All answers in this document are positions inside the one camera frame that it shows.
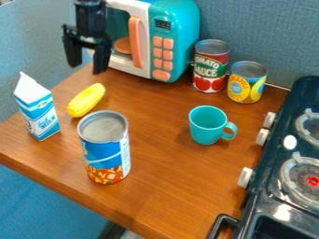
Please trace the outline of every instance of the microwave handle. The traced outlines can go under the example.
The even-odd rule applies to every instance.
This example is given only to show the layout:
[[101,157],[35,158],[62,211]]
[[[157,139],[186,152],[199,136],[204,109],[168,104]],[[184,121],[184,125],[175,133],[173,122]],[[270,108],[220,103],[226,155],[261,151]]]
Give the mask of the microwave handle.
[[143,68],[143,61],[140,47],[140,24],[139,17],[131,16],[129,19],[130,44],[132,51],[133,65],[137,68]]

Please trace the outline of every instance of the toy stove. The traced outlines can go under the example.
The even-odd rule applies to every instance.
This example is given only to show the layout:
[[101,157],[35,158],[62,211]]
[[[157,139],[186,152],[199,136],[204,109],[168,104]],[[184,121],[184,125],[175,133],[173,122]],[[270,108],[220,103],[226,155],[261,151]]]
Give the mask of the toy stove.
[[263,126],[259,165],[243,168],[238,181],[247,189],[241,219],[219,215],[208,238],[225,225],[236,239],[319,238],[319,77],[297,80]]

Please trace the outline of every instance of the tomato sauce can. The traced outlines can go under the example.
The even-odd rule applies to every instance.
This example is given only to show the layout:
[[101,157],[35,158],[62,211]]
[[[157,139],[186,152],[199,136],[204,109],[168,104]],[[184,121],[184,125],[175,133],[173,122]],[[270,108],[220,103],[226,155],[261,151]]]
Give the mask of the tomato sauce can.
[[260,63],[242,61],[230,68],[227,94],[240,104],[253,104],[260,100],[267,78],[267,71]]
[[221,40],[207,39],[195,45],[193,87],[206,93],[224,88],[229,64],[229,45]]
[[129,124],[111,110],[96,111],[83,118],[77,133],[89,178],[99,184],[113,184],[131,170]]

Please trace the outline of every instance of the yellow can label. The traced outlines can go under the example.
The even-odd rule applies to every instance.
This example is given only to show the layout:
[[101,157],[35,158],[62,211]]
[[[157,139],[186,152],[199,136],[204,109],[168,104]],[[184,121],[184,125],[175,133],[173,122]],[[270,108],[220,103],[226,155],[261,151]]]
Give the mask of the yellow can label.
[[265,81],[266,77],[261,78],[250,91],[250,97],[252,98],[253,102],[260,100],[262,91],[264,90]]
[[242,102],[250,93],[250,85],[243,77],[230,75],[227,93],[231,100]]

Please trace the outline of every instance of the toy milk carton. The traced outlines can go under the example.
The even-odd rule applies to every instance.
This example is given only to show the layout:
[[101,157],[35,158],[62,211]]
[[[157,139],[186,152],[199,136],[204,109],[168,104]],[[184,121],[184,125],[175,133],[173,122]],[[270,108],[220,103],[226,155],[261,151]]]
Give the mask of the toy milk carton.
[[38,141],[43,141],[60,130],[51,91],[20,72],[14,91],[27,131]]

